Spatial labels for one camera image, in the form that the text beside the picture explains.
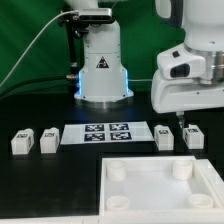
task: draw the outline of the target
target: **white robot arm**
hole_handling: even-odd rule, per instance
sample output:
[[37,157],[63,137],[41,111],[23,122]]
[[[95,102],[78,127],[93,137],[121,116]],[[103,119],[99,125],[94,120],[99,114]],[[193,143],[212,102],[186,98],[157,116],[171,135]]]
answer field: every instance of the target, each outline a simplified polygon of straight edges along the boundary
[[158,55],[152,104],[159,113],[223,107],[223,0],[156,0],[158,15],[183,28],[183,44]]
[[89,22],[84,35],[85,65],[79,73],[75,101],[93,108],[111,108],[128,102],[127,70],[121,64],[120,27],[111,20],[111,9],[99,9],[97,0],[65,0],[77,14],[74,22]]

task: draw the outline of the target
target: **white block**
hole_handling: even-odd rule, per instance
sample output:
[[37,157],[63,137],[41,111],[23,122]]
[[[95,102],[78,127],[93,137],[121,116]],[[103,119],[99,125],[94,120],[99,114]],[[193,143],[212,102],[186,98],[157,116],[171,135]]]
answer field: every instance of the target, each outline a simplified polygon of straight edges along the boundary
[[173,150],[174,137],[169,127],[157,125],[154,128],[154,138],[160,151]]
[[32,129],[20,130],[11,141],[12,154],[28,154],[34,144],[34,132]]
[[183,129],[183,139],[189,149],[203,149],[204,135],[197,125],[189,125]]
[[59,130],[51,128],[44,130],[40,139],[41,153],[56,153],[59,145]]

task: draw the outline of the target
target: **white box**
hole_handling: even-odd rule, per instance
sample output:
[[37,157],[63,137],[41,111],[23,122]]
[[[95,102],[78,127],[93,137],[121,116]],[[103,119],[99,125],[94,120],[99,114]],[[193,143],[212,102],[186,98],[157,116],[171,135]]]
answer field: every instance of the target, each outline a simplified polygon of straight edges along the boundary
[[40,139],[41,153],[56,153],[59,141],[59,130],[57,128],[44,130]]
[[169,127],[157,125],[154,128],[154,139],[159,151],[173,150],[174,137]]
[[26,155],[34,144],[32,129],[20,130],[11,141],[13,155]]
[[[116,160],[126,164],[121,182],[107,177],[108,163]],[[176,177],[177,163],[187,178]],[[103,159],[101,223],[224,223],[224,182],[216,176],[208,160],[193,156]]]
[[203,149],[204,135],[197,125],[189,125],[183,129],[183,139],[189,149]]

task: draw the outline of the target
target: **black tabletop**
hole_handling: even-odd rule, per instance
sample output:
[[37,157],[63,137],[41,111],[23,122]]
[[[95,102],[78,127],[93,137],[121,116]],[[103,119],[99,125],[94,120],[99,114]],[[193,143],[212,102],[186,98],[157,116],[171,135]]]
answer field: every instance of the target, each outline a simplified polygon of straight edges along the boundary
[[[203,150],[188,150],[175,113],[157,114],[146,92],[135,93],[125,107],[96,110],[74,105],[68,94],[18,95],[0,102],[0,218],[97,215],[102,158],[182,156],[208,158],[224,177],[224,110],[186,112],[186,123],[205,135]],[[159,152],[155,142],[60,145],[56,154],[41,154],[44,129],[66,124],[146,121],[152,133],[169,126],[174,151]],[[12,155],[11,140],[18,130],[34,130],[28,155]]]

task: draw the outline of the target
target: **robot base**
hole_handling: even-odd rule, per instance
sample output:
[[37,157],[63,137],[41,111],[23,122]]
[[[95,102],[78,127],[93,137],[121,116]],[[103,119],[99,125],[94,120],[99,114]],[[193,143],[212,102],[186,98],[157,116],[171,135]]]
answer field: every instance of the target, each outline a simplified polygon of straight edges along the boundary
[[224,107],[224,83],[201,85],[193,79],[164,79],[156,71],[151,93],[157,113]]
[[127,96],[124,96],[123,99],[118,97],[114,99],[107,99],[99,101],[98,97],[91,97],[91,99],[84,99],[80,97],[79,92],[74,95],[75,104],[93,108],[93,109],[111,109],[118,108],[125,105],[129,105],[133,102],[134,94],[129,90]]

